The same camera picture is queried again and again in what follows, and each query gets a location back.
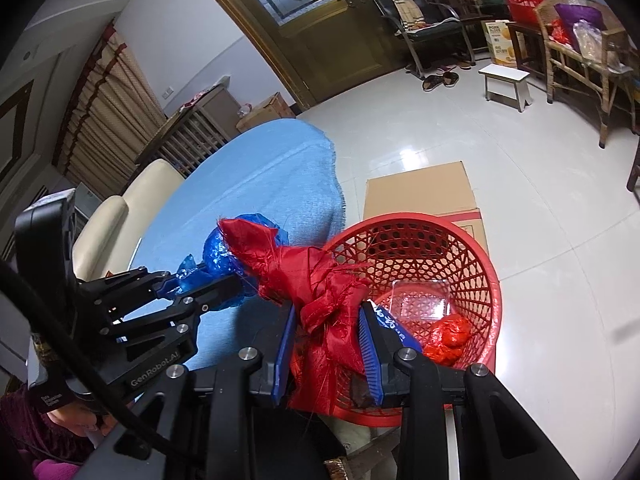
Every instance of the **double door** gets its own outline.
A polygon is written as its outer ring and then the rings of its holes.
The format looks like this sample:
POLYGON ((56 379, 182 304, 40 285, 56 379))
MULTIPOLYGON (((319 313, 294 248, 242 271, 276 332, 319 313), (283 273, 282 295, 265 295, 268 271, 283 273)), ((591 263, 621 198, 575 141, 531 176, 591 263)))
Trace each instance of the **double door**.
POLYGON ((402 66, 406 47, 372 0, 218 1, 304 106, 402 66))

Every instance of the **white stool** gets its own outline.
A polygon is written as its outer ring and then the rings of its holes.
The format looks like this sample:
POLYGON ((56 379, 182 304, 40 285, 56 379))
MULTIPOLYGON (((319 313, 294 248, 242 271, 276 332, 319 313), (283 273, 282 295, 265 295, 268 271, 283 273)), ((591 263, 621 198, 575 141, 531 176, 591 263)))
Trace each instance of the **white stool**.
POLYGON ((529 94, 529 86, 527 85, 529 72, 518 70, 517 68, 509 68, 508 66, 491 64, 478 70, 478 73, 484 75, 484 98, 487 101, 491 100, 492 96, 499 95, 510 104, 513 104, 520 112, 524 110, 526 105, 530 105, 533 102, 529 94), (516 91, 516 98, 497 94, 496 92, 489 92, 487 85, 489 78, 513 84, 513 88, 516 91))

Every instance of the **blue tablecloth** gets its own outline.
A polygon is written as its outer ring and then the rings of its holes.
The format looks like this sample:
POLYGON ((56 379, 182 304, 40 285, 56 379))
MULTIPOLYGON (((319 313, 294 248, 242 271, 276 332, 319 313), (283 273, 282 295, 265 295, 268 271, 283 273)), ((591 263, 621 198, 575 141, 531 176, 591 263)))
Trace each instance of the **blue tablecloth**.
MULTIPOLYGON (((295 119, 261 124, 205 160, 167 201, 149 226, 133 267, 175 272, 187 254, 202 260, 202 246, 219 218, 261 213, 289 232, 293 245, 322 246, 344 228, 344 198, 335 177, 333 143, 295 119)), ((158 300, 136 316, 164 308, 158 300)), ((275 305, 257 298, 202 316, 198 354, 190 369, 251 344, 275 305)))

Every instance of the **basket rim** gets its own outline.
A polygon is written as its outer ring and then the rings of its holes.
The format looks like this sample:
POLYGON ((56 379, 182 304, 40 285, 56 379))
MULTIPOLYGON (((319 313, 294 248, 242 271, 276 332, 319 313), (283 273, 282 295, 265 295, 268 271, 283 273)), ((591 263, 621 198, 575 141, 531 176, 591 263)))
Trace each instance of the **basket rim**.
POLYGON ((492 360, 492 356, 495 352, 496 341, 498 339, 498 334, 500 333, 500 326, 502 323, 502 293, 500 291, 500 280, 498 279, 498 274, 495 272, 494 265, 491 263, 488 254, 482 248, 482 246, 473 238, 469 233, 467 233, 464 229, 458 227, 455 224, 445 220, 444 218, 440 218, 433 215, 428 215, 425 213, 415 213, 415 212, 398 212, 398 213, 388 213, 378 216, 372 216, 371 218, 367 218, 362 222, 358 222, 353 226, 345 229, 344 231, 335 235, 331 240, 324 244, 322 247, 325 251, 333 252, 334 247, 338 246, 341 243, 344 243, 345 240, 354 237, 355 235, 361 233, 364 229, 369 228, 373 224, 378 224, 380 222, 385 221, 426 221, 432 224, 436 224, 443 229, 451 231, 452 234, 460 238, 466 246, 471 250, 480 263, 482 265, 482 269, 486 275, 487 284, 489 286, 489 290, 491 293, 491 325, 489 326, 489 331, 487 335, 487 340, 482 348, 482 352, 478 356, 478 360, 476 362, 488 364, 492 360))

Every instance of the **red plastic bag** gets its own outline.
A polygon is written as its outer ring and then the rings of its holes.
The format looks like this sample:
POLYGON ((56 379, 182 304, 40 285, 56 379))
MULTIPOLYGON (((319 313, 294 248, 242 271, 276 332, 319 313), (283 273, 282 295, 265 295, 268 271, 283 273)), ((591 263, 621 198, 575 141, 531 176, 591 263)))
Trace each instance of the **red plastic bag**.
POLYGON ((243 219, 222 219, 220 231, 245 270, 258 278, 268 300, 291 300, 303 334, 296 341, 291 371, 296 391, 289 407, 330 415, 340 367, 364 374, 358 342, 358 309, 369 282, 353 266, 339 266, 328 251, 276 246, 277 229, 243 219))
POLYGON ((422 353, 439 365, 451 366, 460 358, 471 336, 471 322, 460 314, 449 314, 433 323, 420 341, 422 353))
POLYGON ((566 30, 564 30, 564 23, 562 23, 562 20, 560 18, 554 19, 551 22, 551 26, 554 28, 551 32, 551 37, 554 41, 571 46, 571 41, 569 40, 566 30))

